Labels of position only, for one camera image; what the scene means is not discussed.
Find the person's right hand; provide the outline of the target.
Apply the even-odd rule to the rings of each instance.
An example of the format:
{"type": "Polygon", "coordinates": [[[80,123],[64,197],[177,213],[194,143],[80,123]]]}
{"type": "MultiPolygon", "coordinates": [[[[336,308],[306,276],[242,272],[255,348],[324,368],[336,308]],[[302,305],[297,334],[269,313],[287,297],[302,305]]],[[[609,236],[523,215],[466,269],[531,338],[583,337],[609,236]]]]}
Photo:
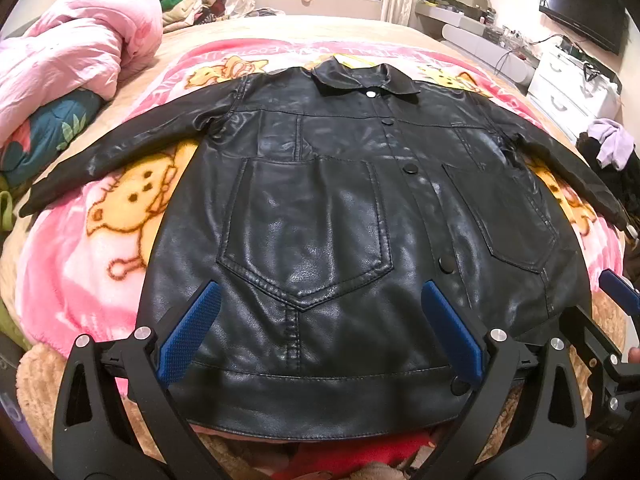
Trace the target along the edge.
{"type": "Polygon", "coordinates": [[[638,347],[631,347],[629,349],[628,362],[634,364],[640,363],[640,349],[638,347]]]}

